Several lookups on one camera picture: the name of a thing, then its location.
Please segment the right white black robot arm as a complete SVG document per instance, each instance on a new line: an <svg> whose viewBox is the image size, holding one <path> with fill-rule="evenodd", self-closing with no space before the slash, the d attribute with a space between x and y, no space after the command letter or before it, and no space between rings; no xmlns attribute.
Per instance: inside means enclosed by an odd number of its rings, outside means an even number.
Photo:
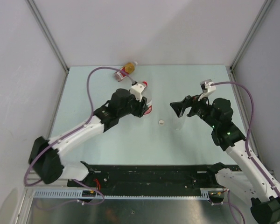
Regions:
<svg viewBox="0 0 280 224"><path fill-rule="evenodd" d="M190 108L188 117L198 116L212 128L211 137L216 146L226 152L239 166L238 175L226 165L216 163L209 169L206 182L211 187L218 185L229 189L250 206L252 216L259 224L276 224L280 221L280 183L268 172L250 147L246 138L232 122L233 110L229 100L216 98L208 104L206 98L186 96L170 106L177 117L182 117Z"/></svg>

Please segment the clear unlabelled plastic bottle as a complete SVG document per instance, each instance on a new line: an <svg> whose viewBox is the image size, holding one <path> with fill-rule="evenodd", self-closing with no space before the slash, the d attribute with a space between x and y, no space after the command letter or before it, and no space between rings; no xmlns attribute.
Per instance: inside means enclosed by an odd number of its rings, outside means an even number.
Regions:
<svg viewBox="0 0 280 224"><path fill-rule="evenodd" d="M186 113L184 113L181 117L175 117L173 119L173 127L175 130L181 130L183 128L186 117Z"/></svg>

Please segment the white QR-code bottle cap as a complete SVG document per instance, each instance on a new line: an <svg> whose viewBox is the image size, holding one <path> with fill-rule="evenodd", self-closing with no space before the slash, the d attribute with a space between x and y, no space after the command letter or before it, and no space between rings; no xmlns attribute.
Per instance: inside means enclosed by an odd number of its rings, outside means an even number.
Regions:
<svg viewBox="0 0 280 224"><path fill-rule="evenodd" d="M164 120L159 120L159 125L162 126L165 124L165 121Z"/></svg>

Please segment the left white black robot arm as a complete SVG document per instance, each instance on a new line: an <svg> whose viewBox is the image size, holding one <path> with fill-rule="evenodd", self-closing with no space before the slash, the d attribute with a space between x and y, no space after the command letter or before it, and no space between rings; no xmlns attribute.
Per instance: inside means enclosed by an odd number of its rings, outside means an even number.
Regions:
<svg viewBox="0 0 280 224"><path fill-rule="evenodd" d="M94 175L85 162L69 162L64 156L86 140L102 134L119 123L126 115L141 118L148 109L143 94L126 89L117 89L110 100L96 109L91 118L77 127L51 139L40 136L35 139L29 157L29 167L45 184L58 179L77 180L87 187Z"/></svg>

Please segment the red-labelled clear water bottle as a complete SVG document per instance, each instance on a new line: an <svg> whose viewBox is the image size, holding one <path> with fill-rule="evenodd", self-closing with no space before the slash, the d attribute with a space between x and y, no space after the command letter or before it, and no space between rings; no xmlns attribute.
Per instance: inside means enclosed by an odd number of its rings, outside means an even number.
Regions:
<svg viewBox="0 0 280 224"><path fill-rule="evenodd" d="M152 93L151 93L151 89L148 86L145 86L145 89L142 92L142 96L144 96L147 99L147 107L148 107L148 109L144 113L144 117L146 118L152 112Z"/></svg>

